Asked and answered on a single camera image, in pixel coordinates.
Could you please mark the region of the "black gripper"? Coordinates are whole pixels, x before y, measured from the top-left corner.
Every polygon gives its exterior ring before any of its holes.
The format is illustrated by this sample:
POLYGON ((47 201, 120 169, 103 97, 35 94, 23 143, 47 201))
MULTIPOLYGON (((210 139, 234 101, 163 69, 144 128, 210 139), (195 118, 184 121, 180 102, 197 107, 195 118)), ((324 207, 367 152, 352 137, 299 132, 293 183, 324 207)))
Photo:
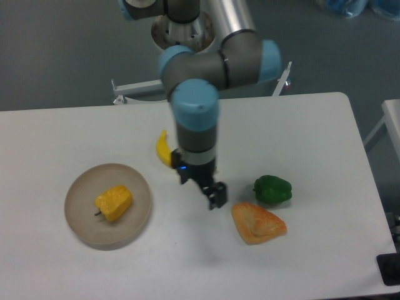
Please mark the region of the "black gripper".
POLYGON ((209 200, 209 210, 223 207, 228 201, 228 189, 224 182, 214 183, 216 150, 190 152, 175 149, 171 153, 171 167, 176 170, 180 184, 192 179, 209 200))

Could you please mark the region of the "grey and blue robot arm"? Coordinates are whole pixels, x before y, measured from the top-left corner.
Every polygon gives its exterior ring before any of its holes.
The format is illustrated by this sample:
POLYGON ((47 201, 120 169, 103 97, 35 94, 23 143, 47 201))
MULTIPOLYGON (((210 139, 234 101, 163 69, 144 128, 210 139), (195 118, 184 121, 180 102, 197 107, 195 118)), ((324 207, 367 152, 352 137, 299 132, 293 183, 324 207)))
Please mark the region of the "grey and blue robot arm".
POLYGON ((278 45, 260 39, 246 1, 209 1, 221 38, 216 52, 195 53, 174 40, 159 58, 159 77, 171 105, 178 148, 172 168, 182 183, 193 180, 210 208, 228 200, 228 189, 213 178, 219 117, 219 92, 276 79, 282 60, 278 45))

